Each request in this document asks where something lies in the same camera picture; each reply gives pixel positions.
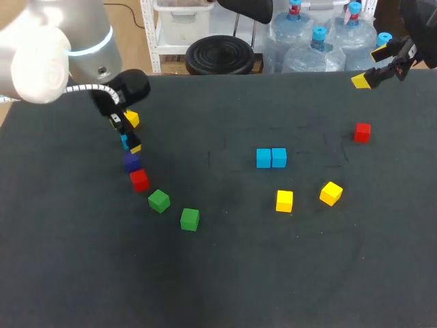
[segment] yellow cube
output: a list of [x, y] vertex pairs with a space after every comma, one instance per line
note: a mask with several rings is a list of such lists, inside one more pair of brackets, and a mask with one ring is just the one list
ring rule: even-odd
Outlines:
[[137, 147], [132, 148], [132, 149], [130, 150], [130, 152], [133, 153], [133, 154], [136, 154], [136, 153], [138, 153], [138, 152], [140, 152], [140, 151], [141, 151], [141, 145], [138, 145]]
[[293, 191], [278, 190], [276, 211], [291, 213], [293, 208]]
[[132, 124], [134, 128], [136, 128], [139, 124], [139, 115], [138, 113], [135, 113], [134, 111], [131, 111], [130, 109], [127, 109], [124, 113], [124, 116], [129, 120], [129, 122]]
[[337, 200], [340, 199], [343, 188], [337, 186], [335, 183], [328, 183], [320, 193], [320, 200], [327, 203], [329, 206], [334, 206]]

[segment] cyan cube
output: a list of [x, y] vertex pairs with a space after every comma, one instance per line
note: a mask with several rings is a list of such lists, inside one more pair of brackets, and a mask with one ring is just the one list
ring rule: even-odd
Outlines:
[[270, 169], [272, 166], [272, 153], [270, 149], [257, 149], [257, 168]]
[[126, 135], [120, 135], [120, 138], [122, 138], [122, 143], [123, 143], [123, 148], [125, 149], [125, 151], [129, 151], [129, 147], [128, 147], [128, 138]]
[[123, 156], [123, 163], [126, 171], [130, 174], [141, 169], [141, 161], [138, 155], [130, 152], [125, 152]]
[[272, 149], [272, 167], [287, 166], [287, 150], [285, 148]]

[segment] white box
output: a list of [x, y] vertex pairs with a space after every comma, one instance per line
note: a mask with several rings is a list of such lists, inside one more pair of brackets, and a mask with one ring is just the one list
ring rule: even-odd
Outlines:
[[199, 7], [163, 7], [154, 2], [167, 44], [190, 45], [210, 34], [210, 12], [214, 4]]

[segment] toy block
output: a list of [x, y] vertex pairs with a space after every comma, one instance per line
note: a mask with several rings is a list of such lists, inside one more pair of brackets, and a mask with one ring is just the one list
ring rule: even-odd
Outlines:
[[170, 197], [158, 189], [149, 196], [149, 205], [161, 214], [170, 206]]
[[200, 214], [198, 210], [184, 208], [182, 217], [180, 218], [180, 228], [182, 230], [197, 231], [199, 225]]
[[130, 109], [127, 109], [124, 112], [124, 116], [129, 120], [129, 122], [132, 124], [133, 128], [136, 128], [139, 124], [139, 115], [138, 113], [135, 113], [134, 111], [131, 111]]
[[138, 155], [126, 152], [123, 156], [123, 163], [128, 173], [132, 173], [141, 169], [141, 161]]
[[334, 206], [337, 200], [340, 199], [343, 193], [343, 188], [337, 186], [335, 183], [328, 183], [320, 193], [320, 200], [327, 203], [329, 206]]
[[137, 193], [145, 191], [150, 187], [149, 179], [143, 169], [132, 172], [130, 174], [130, 180], [132, 181], [134, 189]]
[[371, 125], [367, 123], [357, 123], [355, 129], [355, 142], [367, 143], [370, 140]]
[[270, 149], [257, 149], [257, 168], [270, 169], [272, 165], [272, 152]]
[[272, 149], [272, 167], [287, 166], [287, 150], [285, 148]]
[[131, 153], [136, 154], [141, 151], [141, 145], [138, 145], [137, 147], [134, 147], [130, 150]]
[[278, 190], [276, 211], [291, 213], [293, 209], [293, 191]]
[[128, 146], [128, 138], [127, 138], [127, 136], [126, 135], [120, 135], [120, 138], [121, 138], [121, 140], [122, 140], [122, 143], [123, 143], [123, 149], [125, 149], [125, 151], [129, 151], [129, 146]]

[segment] floor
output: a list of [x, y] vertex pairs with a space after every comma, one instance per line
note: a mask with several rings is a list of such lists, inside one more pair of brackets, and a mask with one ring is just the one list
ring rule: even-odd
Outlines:
[[[139, 0], [105, 0], [105, 3], [122, 3], [130, 6], [140, 26], [144, 26]], [[26, 0], [1, 0], [0, 29], [3, 29], [24, 8]], [[109, 20], [114, 28], [119, 51], [123, 59], [123, 69], [138, 68], [146, 74], [152, 73], [149, 49], [144, 29], [135, 25], [132, 12], [121, 5], [106, 5]], [[0, 125], [3, 123], [10, 104], [0, 105]]]

